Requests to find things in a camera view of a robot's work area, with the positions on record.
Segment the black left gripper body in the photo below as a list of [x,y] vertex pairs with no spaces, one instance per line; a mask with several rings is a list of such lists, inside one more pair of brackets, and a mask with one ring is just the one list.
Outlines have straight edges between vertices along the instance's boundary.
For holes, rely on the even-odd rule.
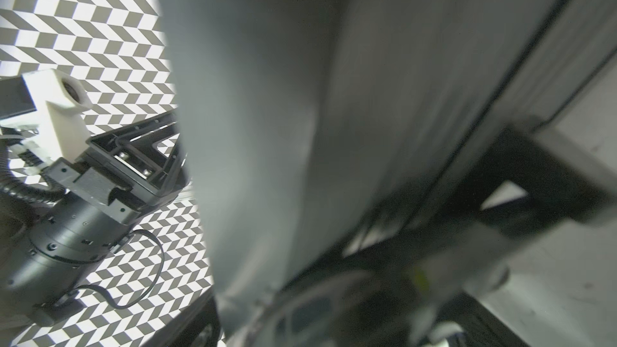
[[132,224],[178,197],[188,185],[186,154],[158,144],[179,131],[174,111],[101,133],[75,162],[56,160],[45,174],[120,224]]

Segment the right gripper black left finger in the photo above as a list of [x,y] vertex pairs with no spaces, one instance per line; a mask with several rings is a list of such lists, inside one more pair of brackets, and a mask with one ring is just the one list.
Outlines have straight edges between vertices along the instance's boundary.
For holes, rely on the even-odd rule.
[[218,345],[222,327],[214,289],[208,289],[178,316],[159,329],[142,346],[211,346]]

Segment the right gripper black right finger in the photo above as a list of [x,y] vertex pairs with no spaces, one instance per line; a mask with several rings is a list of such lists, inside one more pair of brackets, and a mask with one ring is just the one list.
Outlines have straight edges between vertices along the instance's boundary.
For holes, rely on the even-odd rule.
[[476,298],[458,295],[439,312],[434,346],[529,346]]

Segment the large black poker case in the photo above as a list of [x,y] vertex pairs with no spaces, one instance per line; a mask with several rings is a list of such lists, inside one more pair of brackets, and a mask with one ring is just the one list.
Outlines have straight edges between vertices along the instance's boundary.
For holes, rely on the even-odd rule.
[[616,0],[158,0],[229,346],[421,346],[492,293],[606,329]]

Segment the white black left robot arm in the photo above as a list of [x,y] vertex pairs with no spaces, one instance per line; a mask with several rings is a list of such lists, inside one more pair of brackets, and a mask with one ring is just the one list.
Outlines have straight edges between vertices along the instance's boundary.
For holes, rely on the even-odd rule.
[[42,172],[49,190],[1,168],[6,217],[23,222],[1,253],[1,322],[51,326],[78,313],[85,278],[133,237],[147,215],[173,202],[189,179],[174,112],[101,133],[75,160],[59,158]]

